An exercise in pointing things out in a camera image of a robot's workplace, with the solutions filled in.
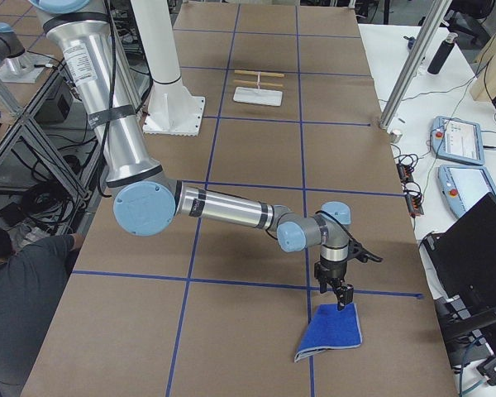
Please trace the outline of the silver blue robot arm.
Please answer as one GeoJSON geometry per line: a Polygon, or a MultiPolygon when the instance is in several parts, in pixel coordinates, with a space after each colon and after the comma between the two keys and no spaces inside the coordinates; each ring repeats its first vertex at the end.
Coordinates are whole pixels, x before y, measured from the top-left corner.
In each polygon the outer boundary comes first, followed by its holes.
{"type": "Polygon", "coordinates": [[[4,83],[34,84],[42,73],[15,31],[0,22],[0,80],[4,83]]]}
{"type": "Polygon", "coordinates": [[[119,225],[130,234],[151,236],[185,214],[274,232],[286,252],[319,246],[314,275],[321,291],[331,289],[345,307],[353,299],[346,267],[358,251],[346,229],[350,210],[345,204],[326,203],[317,214],[302,217],[285,206],[189,187],[166,176],[149,154],[145,132],[197,134],[205,100],[184,86],[167,4],[134,1],[131,7],[153,79],[145,121],[138,117],[128,67],[117,52],[108,2],[35,2],[43,30],[61,49],[97,134],[119,225]]]}

